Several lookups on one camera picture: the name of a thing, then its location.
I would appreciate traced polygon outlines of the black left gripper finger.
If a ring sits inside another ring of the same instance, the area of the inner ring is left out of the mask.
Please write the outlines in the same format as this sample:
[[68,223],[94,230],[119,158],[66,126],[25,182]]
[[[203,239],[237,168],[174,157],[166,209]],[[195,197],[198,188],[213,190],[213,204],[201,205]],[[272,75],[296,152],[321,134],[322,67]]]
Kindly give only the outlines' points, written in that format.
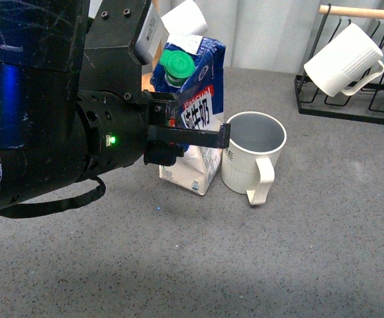
[[148,127],[148,140],[208,148],[228,148],[230,130],[231,125],[229,123],[222,123],[217,131],[150,125]]

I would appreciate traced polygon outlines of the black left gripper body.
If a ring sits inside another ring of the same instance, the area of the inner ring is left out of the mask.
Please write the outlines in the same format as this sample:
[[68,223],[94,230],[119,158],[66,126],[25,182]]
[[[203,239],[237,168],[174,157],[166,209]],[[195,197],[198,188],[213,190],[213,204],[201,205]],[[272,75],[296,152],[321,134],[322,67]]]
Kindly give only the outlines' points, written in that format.
[[167,127],[177,98],[172,93],[145,91],[139,103],[106,91],[80,91],[77,114],[87,140],[84,174],[103,174],[135,163],[168,165],[184,156],[176,141],[150,136],[153,126]]

